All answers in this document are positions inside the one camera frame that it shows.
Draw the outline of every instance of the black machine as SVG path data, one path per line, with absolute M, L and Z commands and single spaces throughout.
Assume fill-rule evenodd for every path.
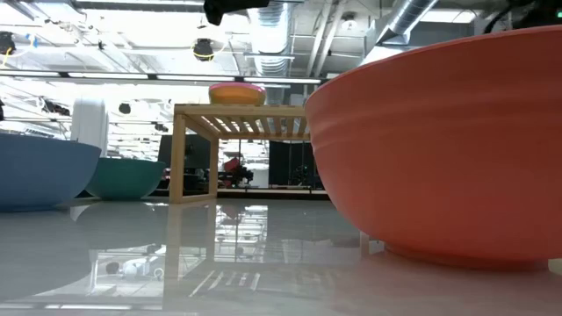
M 513 23 L 514 29 L 562 25 L 562 1 L 560 0 L 508 0 L 508 6 L 490 21 L 484 33 L 490 33 L 501 18 L 511 11 L 520 9 L 524 9 L 525 13 L 522 18 Z
M 220 25 L 225 13 L 251 8 L 265 8 L 270 0 L 205 0 L 203 10 L 207 21 L 212 25 Z

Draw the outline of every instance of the glossy floor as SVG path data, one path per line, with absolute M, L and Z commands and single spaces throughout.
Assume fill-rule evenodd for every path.
M 561 315 L 562 263 L 493 273 L 383 251 L 329 202 L 0 214 L 4 315 Z

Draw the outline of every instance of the wooden table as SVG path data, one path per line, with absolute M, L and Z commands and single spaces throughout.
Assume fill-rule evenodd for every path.
M 211 142 L 208 194 L 184 197 L 186 128 Z M 217 185 L 211 183 L 219 180 L 220 140 L 310 140 L 305 109 L 292 105 L 176 104 L 169 185 L 172 204 L 217 197 Z

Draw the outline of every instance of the red object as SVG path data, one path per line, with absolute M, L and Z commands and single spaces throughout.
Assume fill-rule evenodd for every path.
M 562 26 L 415 49 L 306 103 L 335 206 L 398 254 L 472 268 L 562 257 Z

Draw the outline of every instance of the ceiling duct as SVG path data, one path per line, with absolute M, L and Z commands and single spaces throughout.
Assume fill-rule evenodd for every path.
M 252 51 L 264 54 L 286 54 L 289 43 L 291 5 L 271 2 L 266 8 L 248 9 L 251 23 Z M 289 60 L 282 57 L 256 57 L 258 75 L 285 77 L 288 75 Z M 266 104 L 282 104 L 284 89 L 266 88 Z
M 365 60 L 378 54 L 380 45 L 407 45 L 412 29 L 439 0 L 397 0 L 392 11 L 371 25 L 365 38 Z
M 380 19 L 382 27 L 376 27 L 376 44 L 391 41 L 391 44 L 406 45 L 410 41 L 410 32 L 423 16 L 433 8 L 439 0 L 398 0 L 393 10 Z

